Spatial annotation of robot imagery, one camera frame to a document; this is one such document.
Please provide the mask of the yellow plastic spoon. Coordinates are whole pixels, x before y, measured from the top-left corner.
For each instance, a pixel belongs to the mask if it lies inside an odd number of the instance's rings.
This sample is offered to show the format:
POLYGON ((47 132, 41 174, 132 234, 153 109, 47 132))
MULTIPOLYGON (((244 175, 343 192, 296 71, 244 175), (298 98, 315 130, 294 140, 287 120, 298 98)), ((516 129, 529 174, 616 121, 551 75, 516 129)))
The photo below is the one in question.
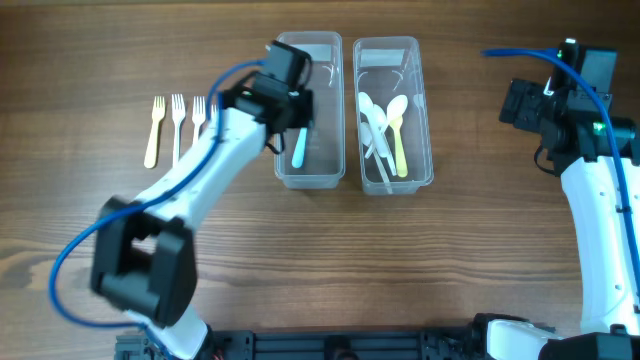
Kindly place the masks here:
POLYGON ((390 127, 394 133, 394 146, 395 146, 395 162, 397 175, 401 178, 405 178, 408 175, 408 166, 406 162, 406 156, 401 136, 401 127, 403 124, 403 117, 398 116, 390 121, 390 127))

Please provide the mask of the clear plastic container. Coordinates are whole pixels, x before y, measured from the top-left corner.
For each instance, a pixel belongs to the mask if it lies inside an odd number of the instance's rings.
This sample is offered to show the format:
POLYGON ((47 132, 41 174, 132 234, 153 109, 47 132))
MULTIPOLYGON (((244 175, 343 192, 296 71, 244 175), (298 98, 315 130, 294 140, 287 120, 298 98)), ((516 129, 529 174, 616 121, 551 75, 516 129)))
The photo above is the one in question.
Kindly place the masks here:
POLYGON ((299 129, 291 129, 277 148, 274 172, 289 189, 333 189, 345 173, 345 106, 342 37, 330 31, 283 32, 279 42, 307 52, 313 61, 308 88, 314 92, 314 122, 307 133, 304 164, 291 159, 299 129))
MULTIPOLYGON (((361 38, 354 43, 353 70, 363 191, 368 195, 389 195, 373 155, 365 157, 368 147, 361 142, 359 124, 368 121, 359 110, 359 92, 367 93, 373 103, 381 106, 383 110, 397 95, 406 95, 408 98, 408 107, 401 115, 401 136, 408 175, 405 178, 393 176, 387 160, 380 157, 390 180, 391 195, 413 194, 429 185, 434 179, 434 169, 418 41, 410 36, 361 38)), ((385 135, 395 161, 394 133, 390 126, 385 135)))

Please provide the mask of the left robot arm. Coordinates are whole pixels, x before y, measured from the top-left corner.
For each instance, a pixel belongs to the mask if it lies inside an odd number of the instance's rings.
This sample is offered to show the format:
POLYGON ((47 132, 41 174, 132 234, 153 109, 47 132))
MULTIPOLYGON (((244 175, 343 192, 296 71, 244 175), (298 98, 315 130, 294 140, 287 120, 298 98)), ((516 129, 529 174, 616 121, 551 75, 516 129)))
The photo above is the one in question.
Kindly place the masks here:
POLYGON ((309 53, 279 41, 247 73, 205 100, 201 139, 157 183, 126 203, 107 201, 97 221, 91 290, 126 312, 168 359, 215 359, 211 328, 191 304, 197 285, 194 237, 237 174, 270 148, 272 136, 314 119, 309 53))

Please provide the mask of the white plastic spoon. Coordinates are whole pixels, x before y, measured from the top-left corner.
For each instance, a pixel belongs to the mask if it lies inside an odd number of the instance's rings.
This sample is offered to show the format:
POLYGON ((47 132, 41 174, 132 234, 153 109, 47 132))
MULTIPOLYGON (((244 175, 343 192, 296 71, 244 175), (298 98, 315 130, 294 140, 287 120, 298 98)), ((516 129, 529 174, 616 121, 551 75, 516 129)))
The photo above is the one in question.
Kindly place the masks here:
POLYGON ((393 155, 391 154, 391 150, 385 135, 385 130, 383 129, 386 123, 386 115, 379 105, 373 106, 373 115, 375 120, 376 134, 379 138, 380 155, 387 160, 392 175, 396 176, 397 169, 396 169, 395 161, 394 161, 393 155))
POLYGON ((386 115, 386 123, 383 127, 385 132, 387 128, 390 126, 390 121, 398 116, 403 115, 407 107, 408 107, 407 96, 397 95, 389 102, 385 110, 382 109, 386 115))
POLYGON ((374 151, 377 151, 381 157, 388 157, 390 155, 389 146, 385 135, 380 130, 382 124, 380 117, 381 108, 375 105, 370 96, 365 92, 358 93, 358 106, 360 112, 367 118, 372 137, 372 145, 367 150, 365 157, 369 158, 374 151))
POLYGON ((390 185, 390 180, 389 177, 387 175, 386 169, 384 168, 384 165, 382 164, 382 160, 379 156, 379 154, 377 153, 377 150, 375 148, 375 145, 373 143, 373 137, 372 137, 372 132, 371 132, 371 128, 370 125, 366 122, 361 122, 359 124, 359 130, 361 132, 362 135, 362 144, 366 145, 368 147, 369 150, 372 150, 372 155, 375 159, 376 162, 376 166, 378 168, 378 171, 380 173, 381 179, 384 183, 386 192, 391 195, 392 194, 392 190, 391 190, 391 185, 390 185))

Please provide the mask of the light blue plastic fork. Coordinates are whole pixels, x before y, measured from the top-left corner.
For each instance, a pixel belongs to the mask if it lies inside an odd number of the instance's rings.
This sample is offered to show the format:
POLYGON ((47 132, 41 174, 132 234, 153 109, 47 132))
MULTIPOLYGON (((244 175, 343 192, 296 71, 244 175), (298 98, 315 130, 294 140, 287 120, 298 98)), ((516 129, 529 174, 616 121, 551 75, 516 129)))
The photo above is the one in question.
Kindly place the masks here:
POLYGON ((298 134, 296 145, 291 159, 291 165, 293 168, 299 169, 304 164, 306 142, 307 142, 307 128, 301 128, 298 134))

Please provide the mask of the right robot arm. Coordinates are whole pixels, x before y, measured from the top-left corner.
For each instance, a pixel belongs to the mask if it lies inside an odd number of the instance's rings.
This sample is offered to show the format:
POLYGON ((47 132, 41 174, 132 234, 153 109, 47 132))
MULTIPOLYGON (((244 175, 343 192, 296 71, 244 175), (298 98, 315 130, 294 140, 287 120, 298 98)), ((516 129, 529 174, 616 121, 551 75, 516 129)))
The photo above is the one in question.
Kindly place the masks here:
POLYGON ((495 48, 553 65, 546 84, 511 82, 499 120, 536 133, 571 210, 582 276, 580 334, 479 315, 469 356, 488 359, 636 359, 639 356, 639 128, 610 114, 613 49, 567 39, 547 50, 495 48))

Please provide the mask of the left clear plastic container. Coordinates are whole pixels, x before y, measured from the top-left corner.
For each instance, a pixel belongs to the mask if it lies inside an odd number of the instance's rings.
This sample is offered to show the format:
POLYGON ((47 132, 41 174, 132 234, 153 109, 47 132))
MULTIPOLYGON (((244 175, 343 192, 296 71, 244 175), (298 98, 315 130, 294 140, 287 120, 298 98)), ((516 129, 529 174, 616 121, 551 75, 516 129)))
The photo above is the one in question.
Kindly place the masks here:
POLYGON ((345 173, 345 106, 342 37, 330 31, 283 32, 279 42, 307 52, 313 61, 308 88, 314 92, 314 122, 307 133, 304 164, 291 159, 299 129, 291 129, 277 148, 274 172, 289 189, 333 189, 345 173))

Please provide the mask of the right clear plastic container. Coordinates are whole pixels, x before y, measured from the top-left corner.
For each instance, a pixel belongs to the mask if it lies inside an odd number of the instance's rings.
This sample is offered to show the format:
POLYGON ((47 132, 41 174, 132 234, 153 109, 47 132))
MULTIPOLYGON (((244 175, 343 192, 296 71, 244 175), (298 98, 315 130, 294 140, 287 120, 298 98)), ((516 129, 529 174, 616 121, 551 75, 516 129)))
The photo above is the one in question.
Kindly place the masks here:
MULTIPOLYGON (((365 157, 368 147, 361 142, 359 124, 368 121, 359 110, 359 92, 367 93, 373 103, 381 106, 383 110, 397 95, 406 95, 408 98, 408 107, 401 115, 401 136, 408 175, 405 178, 393 176, 387 160, 380 157, 390 180, 391 195, 413 194, 429 185, 434 179, 434 169, 418 41, 410 36, 361 38, 354 43, 353 70, 363 191, 368 195, 389 195, 373 155, 365 157)), ((390 126, 385 135, 395 161, 394 133, 390 126)))

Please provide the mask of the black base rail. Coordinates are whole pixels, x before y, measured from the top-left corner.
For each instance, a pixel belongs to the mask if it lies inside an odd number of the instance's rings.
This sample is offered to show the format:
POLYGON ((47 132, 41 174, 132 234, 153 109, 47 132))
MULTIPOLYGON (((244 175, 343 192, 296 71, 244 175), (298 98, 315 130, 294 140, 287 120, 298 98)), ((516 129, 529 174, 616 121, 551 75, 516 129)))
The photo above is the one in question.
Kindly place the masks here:
POLYGON ((254 333, 217 331, 198 359, 436 360, 488 359, 480 338, 464 327, 391 332, 254 333))

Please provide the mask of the yellow plastic fork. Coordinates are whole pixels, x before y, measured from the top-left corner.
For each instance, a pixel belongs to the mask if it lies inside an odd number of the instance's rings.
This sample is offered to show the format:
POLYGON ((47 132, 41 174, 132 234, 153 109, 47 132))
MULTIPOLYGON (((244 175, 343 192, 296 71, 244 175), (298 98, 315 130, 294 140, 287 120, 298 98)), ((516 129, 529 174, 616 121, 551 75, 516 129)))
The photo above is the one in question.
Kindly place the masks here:
POLYGON ((160 125, 166 115, 166 102, 163 96, 155 96, 151 112, 151 128, 146 147, 144 167, 152 169, 157 164, 160 125))

